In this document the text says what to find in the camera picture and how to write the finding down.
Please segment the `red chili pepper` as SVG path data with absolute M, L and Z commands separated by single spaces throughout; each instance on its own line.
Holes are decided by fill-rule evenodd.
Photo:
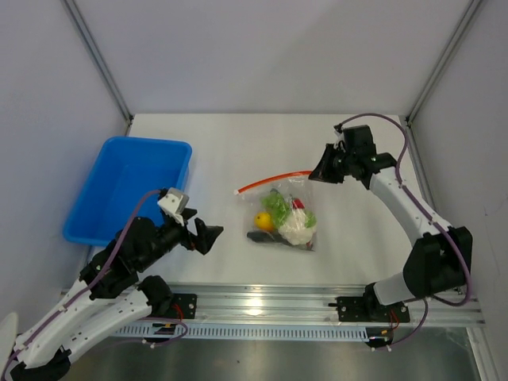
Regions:
M 299 198 L 294 198 L 291 201 L 291 204 L 294 209 L 303 210 L 305 208 L 304 204 L 302 203 L 302 201 Z

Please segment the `clear zip top bag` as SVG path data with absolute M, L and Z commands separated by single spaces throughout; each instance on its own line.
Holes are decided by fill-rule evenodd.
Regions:
M 253 244 L 312 252 L 318 219 L 309 171 L 259 179 L 233 194 L 246 211 L 245 236 Z

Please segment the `green lettuce piece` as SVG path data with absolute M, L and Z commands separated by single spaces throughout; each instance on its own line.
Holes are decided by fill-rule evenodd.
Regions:
M 278 229 L 282 226 L 291 213 L 290 203 L 283 195 L 272 189 L 260 201 L 264 209 L 271 215 L 275 227 Z

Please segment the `white green cauliflower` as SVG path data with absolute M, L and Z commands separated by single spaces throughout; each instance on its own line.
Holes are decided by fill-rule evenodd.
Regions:
M 278 232 L 291 245 L 307 245 L 317 232 L 317 218 L 306 209 L 292 210 Z

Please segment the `yellow mango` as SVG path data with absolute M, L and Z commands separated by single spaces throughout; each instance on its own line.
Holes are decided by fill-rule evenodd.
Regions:
M 254 224 L 257 229 L 263 230 L 265 232 L 272 232 L 275 230 L 275 225 L 273 223 L 271 215 L 266 211 L 259 212 L 254 217 Z

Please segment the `green cucumber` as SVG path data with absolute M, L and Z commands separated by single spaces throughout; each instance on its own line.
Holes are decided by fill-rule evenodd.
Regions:
M 247 232 L 246 237 L 257 244 L 283 244 L 292 247 L 292 244 L 277 232 L 253 230 Z

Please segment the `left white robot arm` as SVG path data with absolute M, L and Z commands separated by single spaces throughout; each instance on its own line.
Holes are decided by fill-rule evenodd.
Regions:
M 2 379 L 60 380 L 82 354 L 132 321 L 176 323 L 170 314 L 175 296 L 166 281 L 139 275 L 177 246 L 203 255 L 210 251 L 224 229 L 206 225 L 196 213 L 186 208 L 182 215 L 194 219 L 195 232 L 173 217 L 165 217 L 161 226 L 147 217 L 130 217 L 48 315 L 17 338 Z

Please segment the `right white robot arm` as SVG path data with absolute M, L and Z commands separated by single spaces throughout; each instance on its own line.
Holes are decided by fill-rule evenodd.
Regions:
M 322 183 L 343 183 L 350 176 L 361 182 L 391 212 L 407 235 L 412 249 L 402 270 L 368 285 L 362 309 L 380 320 L 391 305 L 414 299 L 437 298 L 439 293 L 465 287 L 460 301 L 471 298 L 472 234 L 455 228 L 423 199 L 412 193 L 400 172 L 400 161 L 377 151 L 367 125 L 335 126 L 337 142 L 327 144 L 309 178 Z

